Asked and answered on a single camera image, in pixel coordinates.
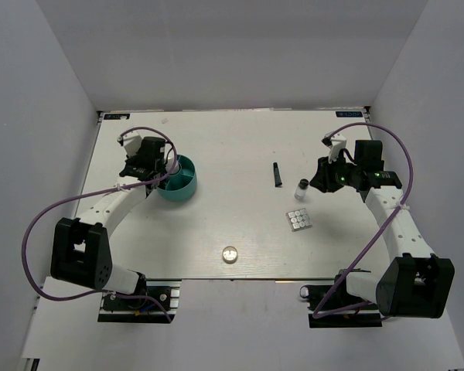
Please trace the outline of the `white bottle black cap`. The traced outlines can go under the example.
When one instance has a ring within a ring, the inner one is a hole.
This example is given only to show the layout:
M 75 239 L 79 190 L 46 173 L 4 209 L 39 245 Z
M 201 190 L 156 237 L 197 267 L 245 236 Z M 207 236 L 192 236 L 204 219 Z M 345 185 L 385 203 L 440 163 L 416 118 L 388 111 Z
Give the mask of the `white bottle black cap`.
M 305 198 L 305 194 L 307 193 L 308 187 L 309 187 L 309 180 L 301 179 L 295 190 L 294 197 L 297 200 L 303 200 Z

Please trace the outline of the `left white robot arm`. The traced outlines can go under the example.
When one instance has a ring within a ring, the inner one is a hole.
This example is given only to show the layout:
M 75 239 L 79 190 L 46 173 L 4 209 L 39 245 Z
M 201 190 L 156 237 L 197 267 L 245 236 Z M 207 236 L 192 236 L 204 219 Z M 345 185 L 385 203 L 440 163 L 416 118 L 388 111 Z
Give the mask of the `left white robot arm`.
M 130 308 L 148 299 L 144 275 L 112 262 L 110 237 L 121 221 L 151 194 L 152 181 L 165 171 L 166 140 L 136 135 L 124 142 L 125 166 L 115 191 L 104 194 L 75 219 L 55 227 L 50 274 L 53 278 L 96 291 L 114 291 Z

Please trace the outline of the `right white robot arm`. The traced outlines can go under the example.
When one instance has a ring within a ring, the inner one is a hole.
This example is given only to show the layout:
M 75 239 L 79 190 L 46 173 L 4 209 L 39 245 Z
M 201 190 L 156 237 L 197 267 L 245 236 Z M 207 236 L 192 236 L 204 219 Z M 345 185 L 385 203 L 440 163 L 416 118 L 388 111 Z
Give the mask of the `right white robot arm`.
M 343 308 L 357 302 L 375 304 L 383 316 L 439 318 L 445 310 L 455 268 L 425 242 L 404 201 L 397 174 L 384 170 L 381 141 L 358 140 L 346 157 L 346 139 L 323 139 L 329 154 L 318 160 L 310 186 L 323 193 L 351 187 L 361 196 L 379 226 L 373 241 L 383 239 L 390 264 L 382 274 L 362 271 L 352 263 L 313 310 L 314 318 L 333 314 L 326 302 L 333 296 Z

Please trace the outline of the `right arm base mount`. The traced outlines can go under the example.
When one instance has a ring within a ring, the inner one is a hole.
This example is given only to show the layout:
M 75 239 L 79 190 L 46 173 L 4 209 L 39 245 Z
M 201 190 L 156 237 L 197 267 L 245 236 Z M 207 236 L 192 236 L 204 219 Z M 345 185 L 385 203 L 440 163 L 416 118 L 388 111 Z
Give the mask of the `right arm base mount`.
M 300 287 L 300 299 L 308 304 L 310 328 L 380 328 L 387 320 L 375 304 L 365 303 L 362 298 L 348 294 L 345 281 L 337 287 L 315 318 L 315 309 L 332 286 L 311 283 Z

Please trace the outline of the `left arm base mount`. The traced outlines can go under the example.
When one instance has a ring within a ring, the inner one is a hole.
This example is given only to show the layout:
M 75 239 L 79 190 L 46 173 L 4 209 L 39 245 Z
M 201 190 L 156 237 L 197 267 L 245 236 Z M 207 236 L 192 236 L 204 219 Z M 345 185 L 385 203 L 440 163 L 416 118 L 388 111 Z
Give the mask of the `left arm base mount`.
M 179 305 L 181 281 L 146 281 L 145 296 L 122 299 L 103 294 L 97 321 L 101 323 L 170 324 Z

